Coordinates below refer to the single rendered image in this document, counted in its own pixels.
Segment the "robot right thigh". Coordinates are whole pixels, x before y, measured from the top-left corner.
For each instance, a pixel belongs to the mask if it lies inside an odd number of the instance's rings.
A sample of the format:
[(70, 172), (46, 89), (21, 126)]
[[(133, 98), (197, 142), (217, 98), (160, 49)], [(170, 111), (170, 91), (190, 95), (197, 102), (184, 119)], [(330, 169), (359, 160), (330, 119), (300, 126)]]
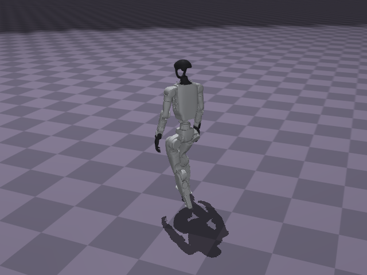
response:
[(180, 163), (181, 166), (185, 166), (188, 164), (188, 158), (185, 155), (186, 152), (190, 149), (190, 147), (192, 146), (193, 142), (196, 142), (198, 139), (200, 138), (199, 133), (197, 132), (196, 129), (194, 129), (194, 138), (193, 140), (187, 142), (187, 143), (181, 143), (179, 149), (180, 152)]

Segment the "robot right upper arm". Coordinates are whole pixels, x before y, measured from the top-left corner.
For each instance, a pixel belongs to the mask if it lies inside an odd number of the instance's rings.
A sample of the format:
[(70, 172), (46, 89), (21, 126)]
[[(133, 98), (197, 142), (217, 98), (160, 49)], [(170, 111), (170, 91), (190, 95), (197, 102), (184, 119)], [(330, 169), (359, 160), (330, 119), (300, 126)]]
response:
[(199, 112), (199, 111), (203, 110), (203, 108), (204, 108), (204, 97), (203, 97), (204, 87), (203, 87), (203, 85), (201, 85), (199, 83), (196, 83), (196, 84), (197, 84), (197, 87), (198, 87), (198, 110), (197, 110), (197, 112)]

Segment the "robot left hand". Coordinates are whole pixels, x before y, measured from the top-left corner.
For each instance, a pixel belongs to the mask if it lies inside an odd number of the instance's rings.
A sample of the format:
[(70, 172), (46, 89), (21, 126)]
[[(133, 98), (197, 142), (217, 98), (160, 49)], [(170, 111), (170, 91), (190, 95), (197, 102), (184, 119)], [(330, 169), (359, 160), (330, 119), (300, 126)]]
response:
[(161, 150), (159, 149), (160, 147), (158, 147), (159, 144), (159, 140), (162, 138), (162, 134), (159, 133), (157, 136), (155, 135), (155, 149), (157, 152), (161, 152)]

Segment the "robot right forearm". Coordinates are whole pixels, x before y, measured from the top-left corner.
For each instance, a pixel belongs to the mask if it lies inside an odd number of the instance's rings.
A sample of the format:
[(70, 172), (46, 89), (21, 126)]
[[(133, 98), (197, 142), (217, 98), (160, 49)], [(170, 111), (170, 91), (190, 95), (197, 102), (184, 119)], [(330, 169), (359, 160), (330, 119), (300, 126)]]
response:
[(204, 109), (196, 113), (196, 117), (194, 118), (194, 126), (198, 128), (199, 123), (202, 121)]

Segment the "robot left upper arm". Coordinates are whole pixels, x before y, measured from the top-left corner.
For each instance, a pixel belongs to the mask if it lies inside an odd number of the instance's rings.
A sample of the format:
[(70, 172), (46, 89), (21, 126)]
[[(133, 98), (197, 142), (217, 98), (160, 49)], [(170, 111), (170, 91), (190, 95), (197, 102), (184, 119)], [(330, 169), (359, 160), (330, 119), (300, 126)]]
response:
[(177, 92), (177, 87), (176, 86), (171, 86), (171, 87), (167, 87), (165, 88), (163, 94), (164, 94), (164, 98), (163, 98), (163, 114), (162, 114), (162, 118), (164, 119), (168, 119), (170, 118), (170, 107), (171, 107), (171, 102), (173, 97), (175, 96)]

